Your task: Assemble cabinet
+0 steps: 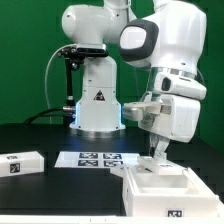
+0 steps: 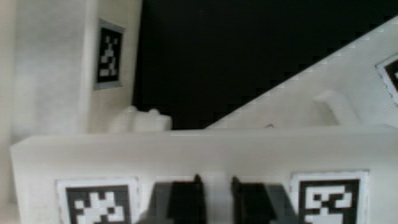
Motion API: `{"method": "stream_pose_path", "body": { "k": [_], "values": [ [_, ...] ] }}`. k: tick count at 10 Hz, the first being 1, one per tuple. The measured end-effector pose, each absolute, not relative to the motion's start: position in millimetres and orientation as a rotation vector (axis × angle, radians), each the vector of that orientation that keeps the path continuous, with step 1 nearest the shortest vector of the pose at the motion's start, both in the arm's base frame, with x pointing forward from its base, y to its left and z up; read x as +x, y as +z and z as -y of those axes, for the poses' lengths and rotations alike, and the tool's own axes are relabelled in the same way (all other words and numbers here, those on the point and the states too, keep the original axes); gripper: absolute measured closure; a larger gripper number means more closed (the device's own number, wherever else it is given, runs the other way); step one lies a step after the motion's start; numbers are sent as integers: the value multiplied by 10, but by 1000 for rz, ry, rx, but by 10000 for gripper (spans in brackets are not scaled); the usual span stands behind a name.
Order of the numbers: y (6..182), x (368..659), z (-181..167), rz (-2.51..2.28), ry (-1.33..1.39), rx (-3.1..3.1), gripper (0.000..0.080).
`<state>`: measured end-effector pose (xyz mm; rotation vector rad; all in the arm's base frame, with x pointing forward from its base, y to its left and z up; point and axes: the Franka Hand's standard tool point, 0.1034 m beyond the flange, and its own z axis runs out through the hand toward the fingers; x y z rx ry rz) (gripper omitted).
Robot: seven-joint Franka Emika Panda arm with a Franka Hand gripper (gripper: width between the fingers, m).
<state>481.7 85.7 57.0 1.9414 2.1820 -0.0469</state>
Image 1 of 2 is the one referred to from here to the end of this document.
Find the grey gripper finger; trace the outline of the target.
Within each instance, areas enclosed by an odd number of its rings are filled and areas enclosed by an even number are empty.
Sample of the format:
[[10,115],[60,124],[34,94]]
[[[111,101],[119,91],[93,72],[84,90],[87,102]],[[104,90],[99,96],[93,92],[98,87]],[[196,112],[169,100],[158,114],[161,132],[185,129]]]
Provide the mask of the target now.
[[154,158],[157,160],[165,158],[165,151],[169,146],[170,140],[163,136],[158,136],[155,145]]
[[150,156],[154,157],[155,150],[158,144],[158,135],[150,133]]

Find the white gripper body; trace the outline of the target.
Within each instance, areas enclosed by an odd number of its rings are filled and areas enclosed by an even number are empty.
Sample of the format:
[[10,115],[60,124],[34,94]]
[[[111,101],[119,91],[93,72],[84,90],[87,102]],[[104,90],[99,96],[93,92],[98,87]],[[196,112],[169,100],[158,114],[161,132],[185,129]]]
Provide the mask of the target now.
[[200,103],[170,94],[160,95],[157,101],[161,103],[159,114],[147,112],[138,126],[168,139],[189,142],[197,126]]

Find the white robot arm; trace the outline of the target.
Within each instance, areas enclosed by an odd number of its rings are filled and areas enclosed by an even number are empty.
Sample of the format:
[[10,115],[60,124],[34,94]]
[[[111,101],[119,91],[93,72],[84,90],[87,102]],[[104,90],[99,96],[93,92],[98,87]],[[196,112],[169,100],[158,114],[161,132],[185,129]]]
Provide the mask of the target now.
[[[103,0],[104,5],[72,5],[62,17],[73,41],[70,66],[84,65],[81,99],[70,127],[89,138],[108,138],[125,130],[122,118],[150,133],[154,157],[163,156],[171,140],[188,142],[197,126],[206,87],[195,80],[206,14],[182,0],[153,0],[154,13],[138,19],[131,0]],[[128,64],[149,71],[141,100],[116,99],[117,65],[106,45],[115,43]]]

